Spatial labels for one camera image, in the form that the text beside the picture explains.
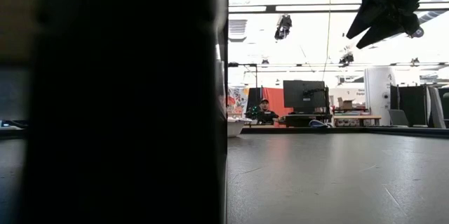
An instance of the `white container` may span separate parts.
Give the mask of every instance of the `white container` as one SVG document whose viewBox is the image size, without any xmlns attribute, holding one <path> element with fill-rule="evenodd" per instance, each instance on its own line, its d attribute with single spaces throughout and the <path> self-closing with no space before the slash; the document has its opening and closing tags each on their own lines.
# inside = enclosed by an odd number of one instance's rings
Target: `white container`
<svg viewBox="0 0 449 224">
<path fill-rule="evenodd" d="M 243 126 L 246 122 L 251 121 L 250 119 L 227 119 L 227 137 L 236 137 L 240 134 Z"/>
</svg>

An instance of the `computer monitor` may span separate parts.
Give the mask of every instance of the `computer monitor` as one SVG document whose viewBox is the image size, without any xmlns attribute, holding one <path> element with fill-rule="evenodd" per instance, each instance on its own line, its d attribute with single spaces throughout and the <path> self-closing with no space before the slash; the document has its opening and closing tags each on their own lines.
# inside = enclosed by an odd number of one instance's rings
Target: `computer monitor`
<svg viewBox="0 0 449 224">
<path fill-rule="evenodd" d="M 285 80 L 283 82 L 284 107 L 309 109 L 327 107 L 324 81 Z"/>
</svg>

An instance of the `wire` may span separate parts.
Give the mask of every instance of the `wire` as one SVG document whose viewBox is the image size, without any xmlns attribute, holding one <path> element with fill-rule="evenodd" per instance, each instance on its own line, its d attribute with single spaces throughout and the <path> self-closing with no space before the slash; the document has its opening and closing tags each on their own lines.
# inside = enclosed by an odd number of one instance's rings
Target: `wire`
<svg viewBox="0 0 449 224">
<path fill-rule="evenodd" d="M 330 3 L 331 0 L 329 0 L 329 19 L 328 19 L 328 44 L 326 46 L 326 62 L 324 63 L 324 70 L 323 70 L 323 78 L 321 81 L 324 81 L 324 74 L 326 73 L 326 65 L 328 64 L 329 59 L 329 38 L 330 38 Z"/>
<path fill-rule="evenodd" d="M 245 67 L 251 74 L 253 74 L 253 76 L 255 77 L 255 74 L 254 74 L 254 72 L 253 72 L 252 70 L 248 69 L 248 67 L 246 67 L 246 65 L 244 65 L 244 67 Z"/>
<path fill-rule="evenodd" d="M 312 69 L 312 67 L 311 67 L 311 65 L 310 65 L 310 63 L 309 63 L 309 61 L 308 61 L 308 59 L 307 59 L 307 56 L 306 56 L 306 53 L 304 53 L 304 50 L 302 49 L 301 44 L 300 44 L 300 48 L 301 48 L 301 51 L 302 51 L 302 54 L 303 54 L 304 58 L 306 59 L 306 63 L 307 63 L 307 64 L 309 65 L 309 67 L 310 67 L 310 71 L 315 72 L 315 70 Z"/>
</svg>

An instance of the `cardboard box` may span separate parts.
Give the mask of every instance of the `cardboard box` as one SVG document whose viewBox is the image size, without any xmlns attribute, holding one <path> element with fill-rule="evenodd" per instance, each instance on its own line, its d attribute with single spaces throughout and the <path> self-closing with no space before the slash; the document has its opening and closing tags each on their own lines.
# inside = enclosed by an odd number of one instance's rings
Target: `cardboard box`
<svg viewBox="0 0 449 224">
<path fill-rule="evenodd" d="M 343 100 L 342 98 L 338 98 L 338 106 L 340 109 L 352 109 L 352 101 L 353 100 Z"/>
</svg>

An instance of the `red curtain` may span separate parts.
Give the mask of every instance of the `red curtain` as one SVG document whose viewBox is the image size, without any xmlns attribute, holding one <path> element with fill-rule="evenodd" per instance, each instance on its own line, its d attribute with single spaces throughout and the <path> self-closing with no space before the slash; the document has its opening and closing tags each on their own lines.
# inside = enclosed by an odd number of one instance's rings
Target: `red curtain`
<svg viewBox="0 0 449 224">
<path fill-rule="evenodd" d="M 280 117 L 293 112 L 293 108 L 285 108 L 283 106 L 283 89 L 282 88 L 262 88 L 262 97 L 269 102 L 269 109 Z"/>
</svg>

